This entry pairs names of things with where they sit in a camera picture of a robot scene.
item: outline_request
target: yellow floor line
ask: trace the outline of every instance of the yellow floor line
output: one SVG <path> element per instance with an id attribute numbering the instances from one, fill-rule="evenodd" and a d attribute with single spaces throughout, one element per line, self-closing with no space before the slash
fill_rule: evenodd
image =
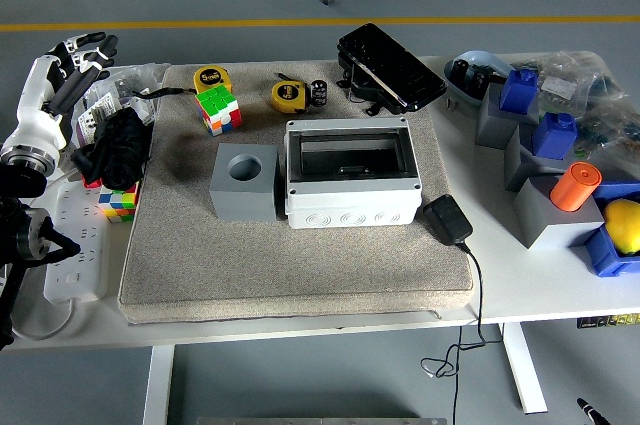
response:
<path id="1" fill-rule="evenodd" d="M 166 20 L 125 22 L 13 23 L 0 24 L 0 32 L 48 32 L 58 30 L 114 30 L 158 28 L 239 28 L 380 25 L 519 25 L 640 23 L 640 15 L 487 16 L 487 17 L 361 17 L 243 20 Z"/>

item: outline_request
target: robotic hand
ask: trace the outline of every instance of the robotic hand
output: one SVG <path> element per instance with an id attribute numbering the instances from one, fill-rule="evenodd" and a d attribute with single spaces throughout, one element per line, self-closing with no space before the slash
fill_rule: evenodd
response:
<path id="1" fill-rule="evenodd" d="M 93 50 L 80 51 L 101 41 Z M 37 197 L 71 138 L 71 113 L 91 84 L 109 76 L 118 39 L 104 32 L 71 37 L 37 58 L 18 103 L 18 127 L 0 151 L 0 196 Z"/>
<path id="2" fill-rule="evenodd" d="M 0 151 L 0 270 L 11 264 L 0 289 L 0 350 L 13 342 L 11 310 L 27 269 L 56 263 L 80 253 L 72 240 L 56 232 L 44 209 L 19 198 L 44 193 L 71 138 L 71 113 L 96 81 L 109 76 L 118 39 L 105 33 L 72 37 L 37 58 L 18 103 L 18 127 Z M 88 43 L 93 50 L 80 51 Z M 49 252 L 51 243 L 60 249 Z"/>

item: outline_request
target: yellow ball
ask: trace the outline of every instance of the yellow ball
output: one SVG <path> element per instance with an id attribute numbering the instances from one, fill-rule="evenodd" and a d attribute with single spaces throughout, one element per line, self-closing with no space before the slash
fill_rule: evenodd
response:
<path id="1" fill-rule="evenodd" d="M 640 203 L 625 198 L 610 202 L 604 209 L 604 226 L 620 253 L 640 251 Z"/>

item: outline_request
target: blue block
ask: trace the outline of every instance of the blue block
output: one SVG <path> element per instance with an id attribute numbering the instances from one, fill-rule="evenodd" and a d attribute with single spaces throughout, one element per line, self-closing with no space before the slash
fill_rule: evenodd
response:
<path id="1" fill-rule="evenodd" d="M 602 182 L 593 198 L 600 210 L 616 198 L 631 198 L 640 193 L 638 182 Z M 624 273 L 640 273 L 640 256 L 619 255 L 607 229 L 602 225 L 585 243 L 593 269 L 599 277 L 617 277 Z"/>
<path id="2" fill-rule="evenodd" d="M 545 113 L 533 134 L 536 157 L 562 160 L 578 138 L 576 119 L 568 113 Z"/>
<path id="3" fill-rule="evenodd" d="M 500 110 L 526 115 L 538 93 L 538 75 L 532 70 L 512 70 L 502 94 Z"/>

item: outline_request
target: rubik's cube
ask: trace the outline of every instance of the rubik's cube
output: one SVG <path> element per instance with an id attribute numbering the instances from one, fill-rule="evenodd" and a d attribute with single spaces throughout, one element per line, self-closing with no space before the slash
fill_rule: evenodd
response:
<path id="1" fill-rule="evenodd" d="M 98 206 L 112 223 L 131 222 L 136 213 L 139 192 L 140 182 L 124 192 L 110 190 L 103 185 Z"/>
<path id="2" fill-rule="evenodd" d="M 242 125 L 238 101 L 224 85 L 205 90 L 196 95 L 196 99 L 211 135 L 220 135 Z"/>

